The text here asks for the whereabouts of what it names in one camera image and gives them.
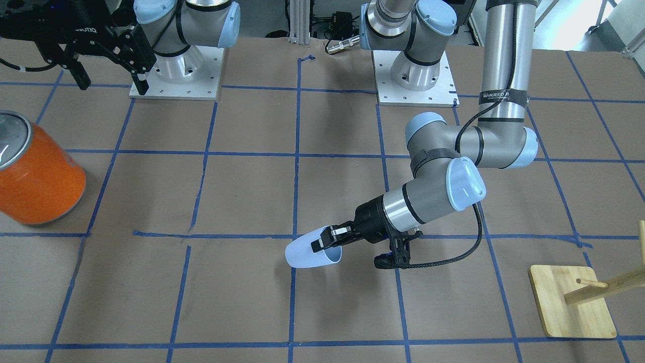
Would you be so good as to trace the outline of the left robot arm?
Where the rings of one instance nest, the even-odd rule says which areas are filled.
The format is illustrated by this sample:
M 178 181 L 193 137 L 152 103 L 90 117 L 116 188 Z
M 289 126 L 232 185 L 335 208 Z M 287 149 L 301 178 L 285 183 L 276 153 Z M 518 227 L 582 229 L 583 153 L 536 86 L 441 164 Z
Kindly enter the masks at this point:
M 486 196 L 480 168 L 520 168 L 534 161 L 535 132 L 525 127 L 535 12 L 539 1 L 488 1 L 479 112 L 450 127 L 435 112 L 406 125 L 412 179 L 359 205 L 353 220 L 313 230 L 295 239 L 285 257 L 292 267 L 320 267 L 342 257 L 342 246 L 359 240 L 389 241 L 390 252 L 374 258 L 378 269 L 442 266 L 462 260 L 481 243 L 477 203 Z M 428 90 L 437 76 L 447 40 L 458 19 L 443 1 L 372 1 L 362 5 L 360 44 L 366 50 L 398 51 L 392 75 L 408 90 Z M 418 227 L 472 207 L 478 225 L 474 246 L 458 257 L 412 264 L 410 241 Z

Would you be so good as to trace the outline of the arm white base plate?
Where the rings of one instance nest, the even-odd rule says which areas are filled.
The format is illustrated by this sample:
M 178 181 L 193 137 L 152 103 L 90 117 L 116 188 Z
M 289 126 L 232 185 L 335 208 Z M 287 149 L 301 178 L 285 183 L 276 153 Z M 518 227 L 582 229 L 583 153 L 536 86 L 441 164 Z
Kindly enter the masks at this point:
M 380 105 L 460 105 L 445 52 L 430 66 L 413 63 L 402 51 L 374 50 L 372 58 Z
M 225 48 L 191 46 L 175 57 L 157 56 L 147 73 L 148 90 L 140 95 L 134 85 L 129 96 L 140 99 L 216 101 L 220 90 Z

